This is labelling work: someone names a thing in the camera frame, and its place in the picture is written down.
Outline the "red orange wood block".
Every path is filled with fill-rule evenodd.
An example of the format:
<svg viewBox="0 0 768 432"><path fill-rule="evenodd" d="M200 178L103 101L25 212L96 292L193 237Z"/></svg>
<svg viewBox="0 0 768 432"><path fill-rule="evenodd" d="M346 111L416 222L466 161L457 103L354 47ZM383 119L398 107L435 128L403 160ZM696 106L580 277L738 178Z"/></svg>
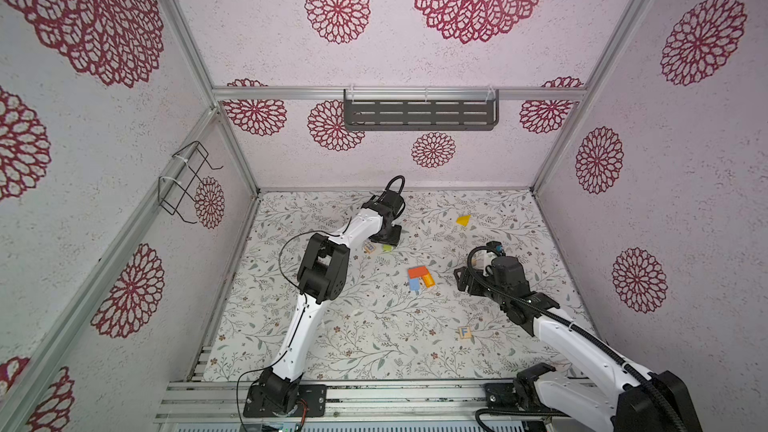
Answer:
<svg viewBox="0 0 768 432"><path fill-rule="evenodd" d="M425 266L414 267L408 270L408 276L410 279L419 279L427 275L429 275L429 271Z"/></svg>

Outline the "orange yellow wood block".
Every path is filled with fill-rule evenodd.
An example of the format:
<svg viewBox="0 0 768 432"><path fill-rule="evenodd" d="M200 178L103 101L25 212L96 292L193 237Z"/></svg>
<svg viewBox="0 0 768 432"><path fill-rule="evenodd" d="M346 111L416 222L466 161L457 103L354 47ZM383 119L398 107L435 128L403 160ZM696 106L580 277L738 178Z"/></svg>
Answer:
<svg viewBox="0 0 768 432"><path fill-rule="evenodd" d="M427 288L431 288L435 286L435 281L430 274L422 276L422 281Z"/></svg>

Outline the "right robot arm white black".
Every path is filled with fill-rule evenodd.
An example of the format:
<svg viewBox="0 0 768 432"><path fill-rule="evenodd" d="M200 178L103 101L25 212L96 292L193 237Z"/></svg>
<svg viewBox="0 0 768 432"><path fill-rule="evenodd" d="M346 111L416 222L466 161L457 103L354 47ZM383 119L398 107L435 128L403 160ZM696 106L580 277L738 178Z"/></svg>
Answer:
<svg viewBox="0 0 768 432"><path fill-rule="evenodd" d="M472 249L453 272L457 288L495 302L528 335L556 349L581 373L569 377L549 363L524 369L485 388L487 405L475 413L511 416L528 431L548 419L573 419L592 431L699 431L702 426L685 383L670 371L656 373L626 358L579 326L548 295L535 292L522 264L498 242Z"/></svg>

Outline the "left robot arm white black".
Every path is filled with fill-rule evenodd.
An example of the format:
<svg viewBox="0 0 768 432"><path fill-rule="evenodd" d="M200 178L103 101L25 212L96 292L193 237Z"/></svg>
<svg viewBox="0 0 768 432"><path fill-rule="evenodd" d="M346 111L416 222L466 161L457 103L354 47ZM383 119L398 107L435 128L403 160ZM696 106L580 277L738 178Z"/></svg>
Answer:
<svg viewBox="0 0 768 432"><path fill-rule="evenodd" d="M393 177L343 227L334 232L308 233L310 238L292 283L298 292L296 307L276 358L239 376L253 378L245 396L240 395L241 381L236 382L235 405L240 418L263 412L287 416L297 406L304 414L309 413L309 406L299 398L309 350L325 312L345 287L352 253L366 241L393 247L399 244L402 227L396 221L406 208L405 184L404 176Z"/></svg>

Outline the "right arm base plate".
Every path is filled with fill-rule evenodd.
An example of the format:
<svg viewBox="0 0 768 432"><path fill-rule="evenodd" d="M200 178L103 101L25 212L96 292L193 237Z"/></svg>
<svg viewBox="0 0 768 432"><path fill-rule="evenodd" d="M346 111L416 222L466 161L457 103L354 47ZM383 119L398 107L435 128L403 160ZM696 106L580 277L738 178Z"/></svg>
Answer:
<svg viewBox="0 0 768 432"><path fill-rule="evenodd" d="M487 382L483 385L489 411L520 412L523 410L515 381Z"/></svg>

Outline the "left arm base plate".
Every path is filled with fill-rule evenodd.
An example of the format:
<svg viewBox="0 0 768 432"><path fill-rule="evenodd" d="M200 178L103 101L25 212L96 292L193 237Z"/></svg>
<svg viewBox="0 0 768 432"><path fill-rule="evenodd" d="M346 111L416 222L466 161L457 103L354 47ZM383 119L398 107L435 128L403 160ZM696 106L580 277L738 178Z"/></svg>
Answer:
<svg viewBox="0 0 768 432"><path fill-rule="evenodd" d="M252 385L242 411L244 418L316 418L325 415L328 387L325 384L294 384L285 391Z"/></svg>

